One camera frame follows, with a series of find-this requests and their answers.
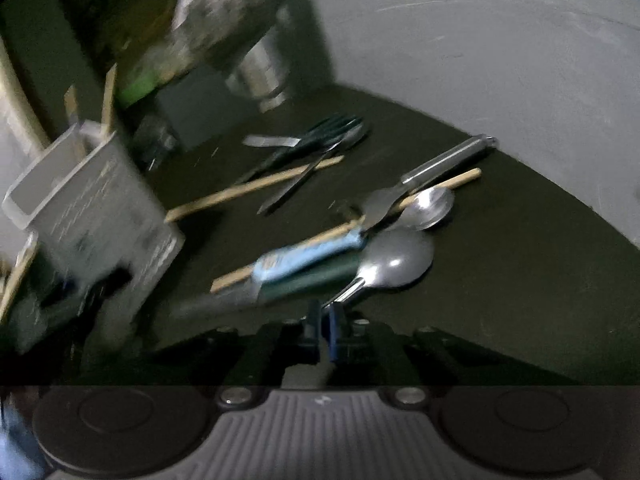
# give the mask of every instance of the black circular disc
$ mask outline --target black circular disc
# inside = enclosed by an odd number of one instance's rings
[[[59,386],[33,416],[49,459],[92,478],[169,466],[197,446],[206,423],[207,402],[190,386]]]
[[[499,470],[557,474],[588,467],[606,438],[598,399],[581,386],[459,386],[440,421],[468,455]]]

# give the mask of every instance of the white logo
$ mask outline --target white logo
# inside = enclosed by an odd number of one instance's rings
[[[325,404],[328,404],[329,402],[332,402],[332,398],[331,397],[327,397],[326,395],[323,395],[322,397],[316,397],[314,399],[314,402],[316,404],[320,404],[320,406],[324,406]]]

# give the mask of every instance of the gray plastic container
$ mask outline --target gray plastic container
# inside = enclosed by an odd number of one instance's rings
[[[88,155],[80,160],[78,142]],[[2,209],[33,230],[61,274],[89,286],[116,266],[133,276],[126,303],[136,309],[183,244],[118,141],[100,124],[67,130],[8,189]]]

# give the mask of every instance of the dark table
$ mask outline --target dark table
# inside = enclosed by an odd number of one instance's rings
[[[168,161],[150,176],[151,185],[166,208],[224,189],[266,154],[243,146],[246,134],[295,135],[335,111],[363,116],[372,135],[269,217],[255,212],[274,188],[180,221],[187,242],[144,312],[206,292],[214,278],[265,251],[335,226],[328,213],[334,200],[391,186],[466,137],[399,104],[332,86]],[[434,231],[427,275],[401,292],[369,294],[357,308],[397,332],[436,326],[587,383],[640,382],[640,252],[589,207],[510,156],[493,152],[470,167],[476,165],[482,177],[456,191],[452,220]],[[190,330],[232,324],[250,332],[269,319],[299,317],[306,305],[299,298],[280,301]],[[175,340],[194,335],[180,330]]]

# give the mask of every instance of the gray ribbed panel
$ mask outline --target gray ribbed panel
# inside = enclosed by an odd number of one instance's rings
[[[221,416],[191,456],[144,480],[513,478],[468,462],[426,415],[389,407],[375,392],[276,391],[254,410]],[[601,479],[587,470],[564,480]]]

